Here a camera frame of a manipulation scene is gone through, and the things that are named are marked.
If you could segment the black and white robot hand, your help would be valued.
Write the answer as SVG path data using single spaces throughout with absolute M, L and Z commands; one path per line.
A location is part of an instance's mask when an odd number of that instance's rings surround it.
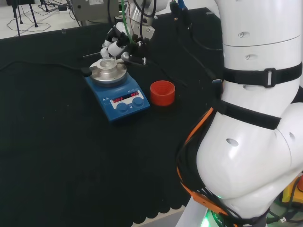
M 130 40 L 124 23 L 117 22 L 107 33 L 100 55 L 103 59 L 115 58 L 125 51 L 128 44 L 130 44 Z

